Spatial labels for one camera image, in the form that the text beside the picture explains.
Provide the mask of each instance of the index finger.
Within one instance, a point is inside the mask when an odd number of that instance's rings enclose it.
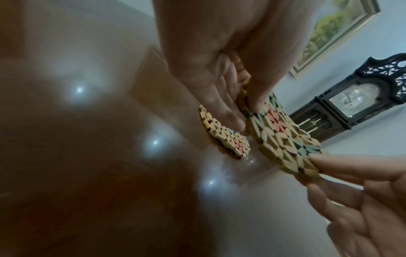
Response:
[[[352,175],[364,180],[393,181],[406,172],[405,157],[309,155],[309,158],[323,173]]]

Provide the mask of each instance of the picture frame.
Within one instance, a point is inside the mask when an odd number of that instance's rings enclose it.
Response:
[[[377,0],[326,0],[312,36],[291,69],[297,79],[380,12]]]

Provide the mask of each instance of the clock case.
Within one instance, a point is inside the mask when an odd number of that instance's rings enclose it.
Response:
[[[348,87],[373,83],[380,89],[378,102],[347,117],[330,99]],[[384,60],[372,57],[353,74],[337,83],[310,103],[295,111],[291,118],[296,124],[307,124],[304,129],[319,141],[327,140],[353,126],[364,122],[382,111],[406,102],[406,53],[393,55]]]

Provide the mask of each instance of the clock dial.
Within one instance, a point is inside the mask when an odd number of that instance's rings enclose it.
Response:
[[[330,102],[347,117],[352,117],[377,103],[380,91],[379,86],[372,83],[352,85],[330,98]]]

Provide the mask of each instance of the person's right hand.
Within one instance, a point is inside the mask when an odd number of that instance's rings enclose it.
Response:
[[[169,72],[213,117],[241,133],[240,82],[251,75],[248,106],[261,112],[308,43],[323,2],[153,0]]]
[[[331,240],[351,257],[406,256],[406,158],[310,159],[323,174],[364,186],[296,177],[307,187],[313,208],[331,221]]]

